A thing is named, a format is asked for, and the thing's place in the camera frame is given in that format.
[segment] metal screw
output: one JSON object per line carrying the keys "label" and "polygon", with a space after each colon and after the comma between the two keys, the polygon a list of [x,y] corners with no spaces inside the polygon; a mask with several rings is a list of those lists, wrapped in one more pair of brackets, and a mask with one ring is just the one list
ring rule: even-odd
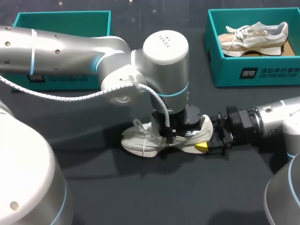
{"label": "metal screw", "polygon": [[270,108],[267,108],[267,109],[265,109],[264,111],[265,111],[266,113],[272,112],[272,110],[271,110]]}
{"label": "metal screw", "polygon": [[17,202],[11,202],[9,206],[13,211],[18,211],[20,208]]}

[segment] yellow shoe tab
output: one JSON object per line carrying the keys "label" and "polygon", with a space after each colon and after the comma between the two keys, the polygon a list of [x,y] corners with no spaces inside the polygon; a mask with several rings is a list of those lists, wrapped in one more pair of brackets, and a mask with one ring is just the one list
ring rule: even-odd
{"label": "yellow shoe tab", "polygon": [[208,151],[208,146],[206,142],[196,144],[195,148],[199,151]]}

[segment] shoelace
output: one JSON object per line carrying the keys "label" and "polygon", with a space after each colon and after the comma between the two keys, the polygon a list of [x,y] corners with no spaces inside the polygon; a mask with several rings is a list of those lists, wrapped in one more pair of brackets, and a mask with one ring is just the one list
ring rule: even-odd
{"label": "shoelace", "polygon": [[244,37],[244,36],[252,36],[252,34],[248,33],[248,31],[247,31],[247,28],[248,28],[248,27],[249,27],[249,26],[246,25],[246,26],[242,26],[242,27],[240,27],[240,28],[238,28],[238,29],[233,29],[233,28],[231,28],[231,27],[226,26],[227,32],[234,35],[234,36],[233,36],[233,39],[232,39],[232,42],[231,42],[231,44],[230,44],[230,46],[228,47],[227,50],[230,49],[230,47],[233,45],[233,43],[234,43],[234,41],[235,41],[236,39],[241,39],[241,40],[243,40],[243,37]]}
{"label": "shoelace", "polygon": [[145,138],[143,140],[143,143],[142,143],[142,157],[145,157],[145,147],[146,147],[146,142],[147,142],[147,136],[151,136],[151,137],[154,137],[155,139],[157,140],[160,140],[160,137],[159,136],[156,136],[154,134],[152,134],[151,132],[149,132],[148,130],[146,130],[142,124],[141,121],[139,121],[138,119],[134,119],[133,120],[133,125],[139,129],[139,131],[141,131],[143,134],[145,134]]}

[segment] box logo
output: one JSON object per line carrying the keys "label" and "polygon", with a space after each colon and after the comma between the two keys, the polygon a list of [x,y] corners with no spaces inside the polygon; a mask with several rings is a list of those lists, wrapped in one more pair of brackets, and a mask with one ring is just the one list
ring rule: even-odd
{"label": "box logo", "polygon": [[27,75],[30,83],[44,83],[45,79],[42,75]]}
{"label": "box logo", "polygon": [[240,79],[254,79],[257,73],[258,68],[243,68],[242,72],[240,73]]}

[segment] white sneaker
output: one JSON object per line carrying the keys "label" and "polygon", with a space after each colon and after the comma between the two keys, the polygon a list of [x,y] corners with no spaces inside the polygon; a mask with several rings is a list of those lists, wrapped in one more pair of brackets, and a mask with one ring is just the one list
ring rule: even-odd
{"label": "white sneaker", "polygon": [[213,126],[207,115],[201,117],[201,130],[193,132],[195,134],[181,137],[176,136],[172,144],[166,142],[166,138],[159,135],[155,119],[151,117],[151,122],[142,124],[138,119],[133,120],[133,127],[125,130],[121,140],[124,149],[132,154],[142,157],[154,157],[166,147],[173,146],[187,153],[203,154],[197,150],[195,145],[207,142],[211,139]]}
{"label": "white sneaker", "polygon": [[227,34],[219,35],[223,54],[240,57],[249,51],[265,55],[281,55],[281,47],[288,37],[288,25],[265,26],[258,22],[252,26],[233,29],[226,26]]}

